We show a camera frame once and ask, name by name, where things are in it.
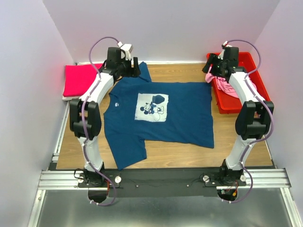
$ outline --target shirt sleeve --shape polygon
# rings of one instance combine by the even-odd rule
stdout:
[[[111,134],[105,137],[119,170],[146,159],[144,139],[132,134]]]

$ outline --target metal floor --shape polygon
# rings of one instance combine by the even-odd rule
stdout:
[[[247,189],[239,189],[244,195]],[[216,197],[119,198],[91,205],[87,191],[46,191],[39,227],[288,227],[279,188],[258,188],[242,202]]]

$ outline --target screw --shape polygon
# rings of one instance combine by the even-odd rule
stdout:
[[[84,182],[84,179],[81,179],[81,178],[78,179],[78,183],[83,183],[83,182]]]
[[[244,175],[241,175],[240,180],[241,180],[242,182],[245,182],[245,181],[246,181],[246,177],[245,177]]]
[[[116,183],[120,183],[121,182],[121,177],[120,176],[116,176],[115,177],[115,182]]]
[[[209,176],[205,175],[205,176],[203,177],[203,181],[204,181],[205,183],[209,182]]]

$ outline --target pink towel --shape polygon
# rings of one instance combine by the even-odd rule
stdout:
[[[72,98],[79,98],[90,87],[96,79],[97,72],[88,65],[66,65],[65,66],[65,87],[62,99],[64,101]]]
[[[209,71],[205,76],[205,80],[207,83],[210,83],[213,79],[215,79],[215,83],[217,83],[219,90],[222,90],[224,93],[226,93],[232,97],[239,98],[235,89],[233,89],[232,86],[229,83],[227,83],[224,78],[215,77],[211,73],[209,73]]]

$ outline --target red plastic tray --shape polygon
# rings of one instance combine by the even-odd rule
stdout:
[[[252,71],[256,68],[255,63],[249,52],[239,53],[239,66],[245,67],[247,72]],[[250,79],[256,85],[259,94],[262,95],[265,98],[265,100],[270,101],[268,93],[265,89],[265,86],[263,84],[263,81],[258,71],[250,74]],[[229,96],[223,91],[219,90],[217,83],[215,83],[214,79],[212,80],[212,86],[214,88],[214,95],[216,96],[219,113],[236,114],[240,112],[242,105],[238,98]]]

